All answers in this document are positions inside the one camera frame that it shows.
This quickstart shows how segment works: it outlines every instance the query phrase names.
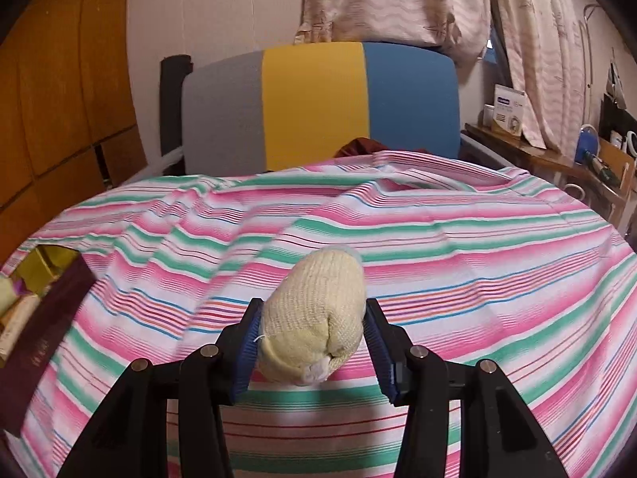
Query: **bed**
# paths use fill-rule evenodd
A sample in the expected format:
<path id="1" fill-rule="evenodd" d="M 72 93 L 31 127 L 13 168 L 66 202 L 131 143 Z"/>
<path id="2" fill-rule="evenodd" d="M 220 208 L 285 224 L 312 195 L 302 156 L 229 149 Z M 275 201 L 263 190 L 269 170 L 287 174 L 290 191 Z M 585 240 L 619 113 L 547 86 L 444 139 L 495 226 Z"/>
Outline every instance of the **bed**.
<path id="1" fill-rule="evenodd" d="M 266 299 L 311 250 L 359 251 L 389 321 L 444 359 L 498 362 L 572 478 L 598 478 L 637 421 L 637 256 L 579 201 L 517 167 L 406 151 L 234 178 L 161 177 L 68 209 L 38 242 L 98 278 L 37 389 L 12 453 L 53 477 L 130 361 L 181 359 Z M 169 410 L 169 470 L 178 476 Z M 447 476 L 458 471 L 451 404 Z M 391 476 L 406 412 L 378 389 L 364 343 L 326 383 L 256 373 L 223 411 L 238 477 Z"/>

